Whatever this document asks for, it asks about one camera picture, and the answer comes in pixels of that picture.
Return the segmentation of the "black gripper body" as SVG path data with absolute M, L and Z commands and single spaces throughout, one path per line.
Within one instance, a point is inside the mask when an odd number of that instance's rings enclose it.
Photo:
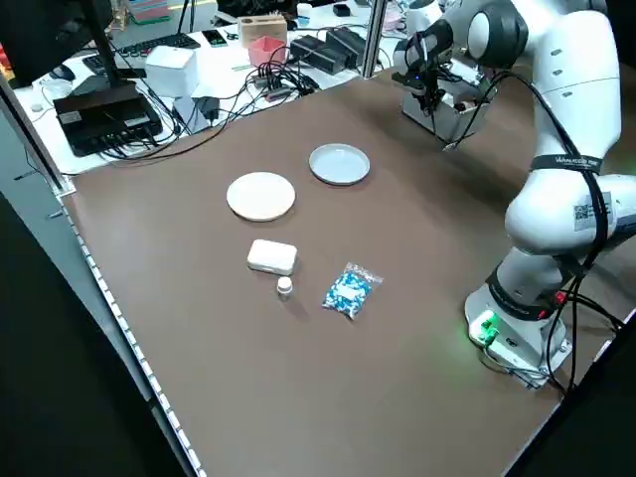
M 453 31 L 443 19 L 415 32 L 406 42 L 403 59 L 407 72 L 424 72 L 453 45 Z

